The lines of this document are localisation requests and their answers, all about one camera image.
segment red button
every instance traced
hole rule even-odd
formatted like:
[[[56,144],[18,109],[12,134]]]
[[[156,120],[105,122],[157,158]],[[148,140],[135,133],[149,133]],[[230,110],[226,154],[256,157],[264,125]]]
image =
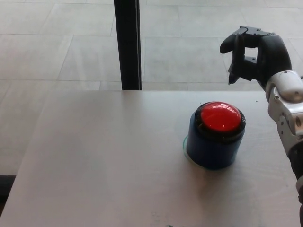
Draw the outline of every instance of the red button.
[[[237,128],[241,122],[241,114],[232,105],[212,102],[203,106],[201,119],[210,129],[218,132],[228,132]]]

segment tabletop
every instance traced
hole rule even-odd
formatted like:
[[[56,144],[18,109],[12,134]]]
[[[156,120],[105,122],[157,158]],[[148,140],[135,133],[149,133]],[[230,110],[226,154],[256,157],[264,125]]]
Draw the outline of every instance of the tabletop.
[[[183,150],[191,114],[209,101],[247,121],[221,171]],[[264,92],[54,92],[0,226],[299,226],[296,179],[267,105]]]

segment robotic hand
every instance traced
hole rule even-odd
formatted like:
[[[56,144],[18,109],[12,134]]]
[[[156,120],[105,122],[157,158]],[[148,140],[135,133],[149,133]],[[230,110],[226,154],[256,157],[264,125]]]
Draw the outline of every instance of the robotic hand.
[[[258,48],[257,57],[246,57],[245,47]],[[255,79],[265,90],[268,114],[277,130],[297,178],[299,202],[303,204],[303,82],[292,71],[291,61],[280,36],[259,28],[240,26],[220,46],[221,53],[232,51],[229,84],[238,78]],[[300,208],[303,227],[303,205]]]

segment blue button base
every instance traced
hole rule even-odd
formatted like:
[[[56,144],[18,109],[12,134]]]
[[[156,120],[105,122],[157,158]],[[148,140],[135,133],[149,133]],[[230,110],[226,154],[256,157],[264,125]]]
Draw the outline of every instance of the blue button base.
[[[236,158],[242,137],[228,144],[210,141],[202,137],[195,128],[195,113],[189,123],[187,154],[198,165],[218,170],[231,165]]]

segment floor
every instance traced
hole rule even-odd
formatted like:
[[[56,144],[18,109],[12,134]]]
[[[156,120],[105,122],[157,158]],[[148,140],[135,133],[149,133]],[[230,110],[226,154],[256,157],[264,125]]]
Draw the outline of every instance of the floor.
[[[219,45],[240,25],[281,35],[303,74],[302,0],[140,3],[144,90],[259,90],[227,85]],[[0,0],[1,175],[17,173],[52,89],[121,89],[113,0]]]

